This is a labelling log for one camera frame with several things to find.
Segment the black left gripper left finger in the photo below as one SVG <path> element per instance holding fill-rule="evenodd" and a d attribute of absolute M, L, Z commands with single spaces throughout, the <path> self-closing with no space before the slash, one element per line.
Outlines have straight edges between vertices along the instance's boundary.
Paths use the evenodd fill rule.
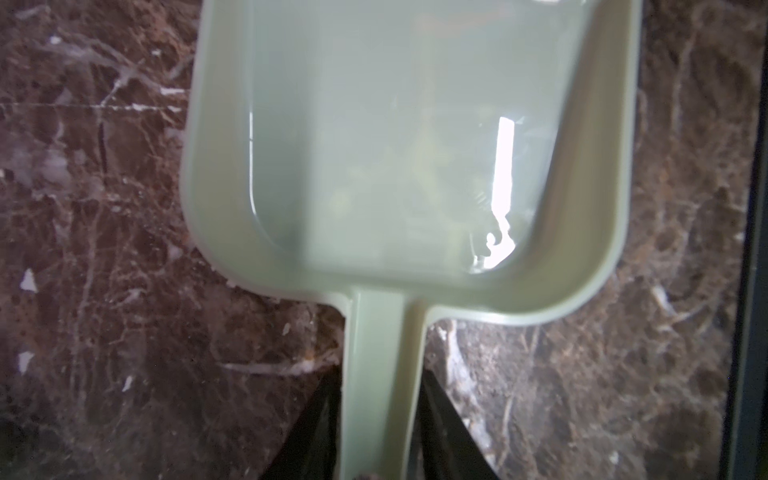
<path fill-rule="evenodd" d="M 341 370 L 326 372 L 262 480 L 334 478 L 341 402 Z"/>

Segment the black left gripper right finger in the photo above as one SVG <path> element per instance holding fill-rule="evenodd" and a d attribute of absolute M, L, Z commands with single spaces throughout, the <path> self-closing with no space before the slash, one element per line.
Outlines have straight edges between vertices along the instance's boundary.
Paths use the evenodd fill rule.
<path fill-rule="evenodd" d="M 417 418 L 425 479 L 499 479 L 428 369 L 422 373 Z"/>

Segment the pale green dustpan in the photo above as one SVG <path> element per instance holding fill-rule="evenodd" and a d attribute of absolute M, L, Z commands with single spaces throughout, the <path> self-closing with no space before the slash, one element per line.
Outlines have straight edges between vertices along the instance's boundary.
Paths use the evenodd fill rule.
<path fill-rule="evenodd" d="M 344 317 L 336 479 L 407 475 L 428 327 L 569 315 L 628 230 L 638 1 L 206 1 L 179 181 L 214 268 Z"/>

